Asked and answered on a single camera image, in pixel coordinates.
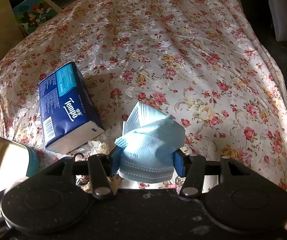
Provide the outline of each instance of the floral fabric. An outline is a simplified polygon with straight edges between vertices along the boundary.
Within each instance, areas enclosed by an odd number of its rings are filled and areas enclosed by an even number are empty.
[[[186,129],[186,154],[230,156],[287,191],[287,92],[237,0],[77,0],[0,62],[0,136],[43,151],[37,84],[76,62],[110,149],[141,101]],[[183,180],[121,187],[179,189]]]

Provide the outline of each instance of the tissue pack side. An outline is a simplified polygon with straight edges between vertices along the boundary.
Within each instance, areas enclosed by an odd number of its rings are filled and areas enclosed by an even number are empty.
[[[74,62],[60,67],[38,86],[47,150],[66,154],[104,132]]]

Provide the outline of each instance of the crumpled face mask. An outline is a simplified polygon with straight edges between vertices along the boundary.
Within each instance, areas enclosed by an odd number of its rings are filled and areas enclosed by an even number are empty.
[[[119,175],[145,183],[170,180],[173,152],[185,144],[185,129],[157,109],[138,102],[115,144],[123,149]]]

